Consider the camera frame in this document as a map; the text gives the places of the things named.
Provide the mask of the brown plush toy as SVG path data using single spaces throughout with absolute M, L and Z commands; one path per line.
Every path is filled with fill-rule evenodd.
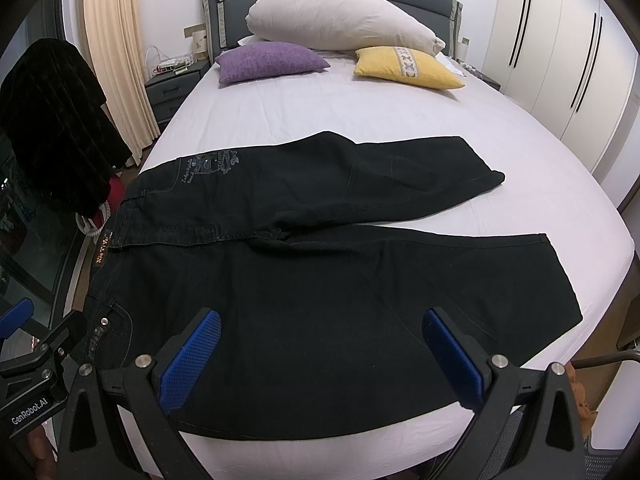
M 576 370 L 572 363 L 567 363 L 565 365 L 565 370 L 567 372 L 568 379 L 570 380 L 570 386 L 572 387 L 576 402 L 582 440 L 585 441 L 591 434 L 591 430 L 596 422 L 598 413 L 589 407 L 589 404 L 587 403 L 586 389 L 581 382 L 578 382 Z

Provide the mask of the dark grey nightstand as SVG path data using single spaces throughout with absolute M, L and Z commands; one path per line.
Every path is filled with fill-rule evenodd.
M 208 61 L 198 61 L 180 70 L 155 75 L 145 83 L 146 95 L 160 132 L 168 126 L 209 67 Z

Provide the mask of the purple cushion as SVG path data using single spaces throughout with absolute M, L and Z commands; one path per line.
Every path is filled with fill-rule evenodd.
M 313 50 L 288 42 L 263 41 L 246 44 L 216 57 L 219 82 L 236 82 L 285 75 L 317 73 L 330 64 Z

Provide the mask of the beige curtain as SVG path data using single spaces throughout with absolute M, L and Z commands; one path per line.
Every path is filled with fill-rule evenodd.
M 94 72 L 106 108 L 135 164 L 159 136 L 145 92 L 139 0 L 82 0 Z

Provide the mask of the black denim pants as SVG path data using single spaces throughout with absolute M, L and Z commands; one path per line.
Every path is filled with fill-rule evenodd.
M 171 413 L 184 431 L 324 439 L 438 410 L 454 393 L 424 344 L 429 308 L 518 365 L 582 318 L 546 236 L 405 228 L 503 179 L 457 136 L 333 132 L 145 170 L 108 222 L 80 355 L 126 366 L 206 308 L 221 336 Z

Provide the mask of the black hanging garment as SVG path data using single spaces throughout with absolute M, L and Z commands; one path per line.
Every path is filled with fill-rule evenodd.
M 103 109 L 106 96 L 77 48 L 31 44 L 1 85 L 1 132 L 21 185 L 46 204 L 94 216 L 131 151 Z

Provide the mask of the large beige pillow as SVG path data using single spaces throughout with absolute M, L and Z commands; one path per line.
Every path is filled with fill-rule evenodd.
M 269 41 L 325 51 L 404 47 L 439 54 L 446 42 L 387 0 L 257 0 L 248 30 Z

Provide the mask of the yellow embroidered cushion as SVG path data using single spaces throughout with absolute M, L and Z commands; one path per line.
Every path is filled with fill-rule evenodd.
M 370 47 L 356 51 L 354 75 L 432 90 L 457 90 L 464 82 L 434 56 L 404 47 Z

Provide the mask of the white wardrobe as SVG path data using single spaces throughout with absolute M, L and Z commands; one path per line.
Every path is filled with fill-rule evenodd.
M 602 180 L 625 143 L 637 63 L 604 0 L 498 0 L 483 70 Z

